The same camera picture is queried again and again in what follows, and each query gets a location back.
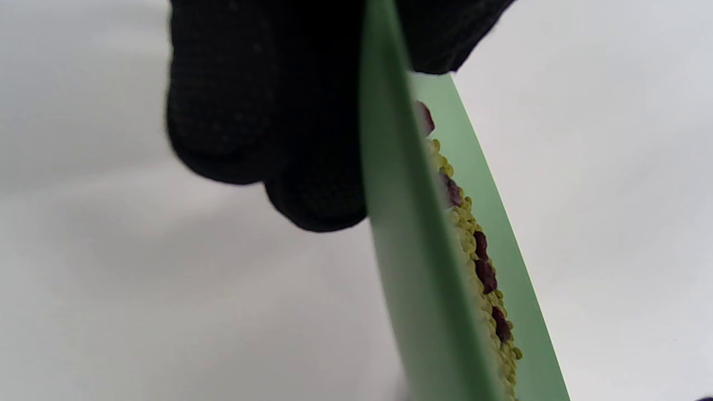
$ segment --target seed mixture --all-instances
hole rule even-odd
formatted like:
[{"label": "seed mixture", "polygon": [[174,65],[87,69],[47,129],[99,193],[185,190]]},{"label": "seed mixture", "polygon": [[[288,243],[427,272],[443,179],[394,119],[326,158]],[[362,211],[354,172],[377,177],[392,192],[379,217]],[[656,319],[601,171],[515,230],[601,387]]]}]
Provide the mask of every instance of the seed mixture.
[{"label": "seed mixture", "polygon": [[[422,102],[416,102],[417,110],[421,114],[427,135],[436,128],[431,112]],[[483,318],[488,321],[491,332],[493,348],[500,358],[498,375],[508,394],[510,401],[515,398],[515,384],[517,380],[517,361],[523,357],[520,348],[515,346],[513,323],[508,320],[505,308],[505,297],[498,289],[498,280],[493,260],[488,256],[488,239],[483,227],[478,224],[473,215],[473,199],[466,196],[463,189],[453,179],[453,166],[441,154],[441,143],[437,139],[426,138],[431,157],[435,161],[434,168],[443,182],[447,193],[449,218],[456,229],[456,237],[461,245],[464,259],[464,268],[473,288],[473,294],[480,297]]]}]

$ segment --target green tray edge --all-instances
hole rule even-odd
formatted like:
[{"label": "green tray edge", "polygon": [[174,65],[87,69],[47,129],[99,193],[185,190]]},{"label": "green tray edge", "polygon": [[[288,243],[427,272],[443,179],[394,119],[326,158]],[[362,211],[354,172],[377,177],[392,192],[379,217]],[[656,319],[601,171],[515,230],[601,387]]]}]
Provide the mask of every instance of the green tray edge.
[{"label": "green tray edge", "polygon": [[414,112],[394,4],[366,2],[360,131],[381,284],[414,401],[501,401],[495,354],[466,286]]},{"label": "green tray edge", "polygon": [[434,116],[432,136],[455,168],[454,178],[473,198],[473,214],[488,236],[488,254],[498,269],[508,318],[515,323],[515,342],[525,355],[518,362],[517,395],[523,401],[569,401],[530,276],[453,76],[413,74],[412,83]]}]

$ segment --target dried cranberry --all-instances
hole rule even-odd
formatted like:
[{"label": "dried cranberry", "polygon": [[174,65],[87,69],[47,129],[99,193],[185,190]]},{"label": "dried cranberry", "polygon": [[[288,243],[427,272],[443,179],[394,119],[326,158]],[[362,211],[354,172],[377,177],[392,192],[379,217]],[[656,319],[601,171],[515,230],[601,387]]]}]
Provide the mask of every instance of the dried cranberry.
[{"label": "dried cranberry", "polygon": [[488,239],[486,238],[486,234],[482,231],[476,231],[473,237],[476,238],[476,255],[480,259],[488,259]]},{"label": "dried cranberry", "polygon": [[428,131],[426,132],[426,136],[429,136],[432,132],[434,132],[434,129],[436,129],[436,124],[434,123],[434,118],[431,115],[431,111],[428,107],[426,107],[423,102],[416,101],[416,106],[419,114],[423,116],[423,120],[426,123],[426,128],[428,129]]},{"label": "dried cranberry", "polygon": [[460,206],[463,204],[463,196],[461,196],[461,189],[458,188],[458,184],[448,177],[444,172],[441,171],[441,179],[443,184],[446,186],[446,192],[448,193],[448,201],[451,206]]},{"label": "dried cranberry", "polygon": [[492,293],[498,287],[498,281],[495,278],[495,271],[488,259],[476,260],[476,275],[483,282],[485,294]]},{"label": "dried cranberry", "polygon": [[505,342],[513,337],[513,331],[510,329],[508,320],[505,319],[505,313],[498,308],[493,306],[493,319],[495,319],[495,334],[497,334],[500,341]]}]

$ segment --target gloved hand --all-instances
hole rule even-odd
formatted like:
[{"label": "gloved hand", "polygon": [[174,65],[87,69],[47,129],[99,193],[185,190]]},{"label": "gloved hand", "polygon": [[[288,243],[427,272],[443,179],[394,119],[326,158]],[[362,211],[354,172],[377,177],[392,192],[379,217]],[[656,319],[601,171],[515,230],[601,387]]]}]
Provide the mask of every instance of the gloved hand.
[{"label": "gloved hand", "polygon": [[[457,70],[514,0],[398,0],[413,69]],[[262,181],[316,232],[366,217],[358,75],[364,0],[172,0],[168,137],[192,171]]]}]

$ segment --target white surface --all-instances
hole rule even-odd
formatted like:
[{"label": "white surface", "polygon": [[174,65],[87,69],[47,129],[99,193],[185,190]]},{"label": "white surface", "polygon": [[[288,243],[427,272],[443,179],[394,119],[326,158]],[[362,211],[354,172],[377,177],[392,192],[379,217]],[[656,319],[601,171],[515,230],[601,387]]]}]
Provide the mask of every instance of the white surface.
[{"label": "white surface", "polygon": [[[520,0],[458,75],[574,401],[713,392],[711,11]],[[0,0],[0,400],[394,399],[368,227],[184,170],[167,55],[163,1]]]}]

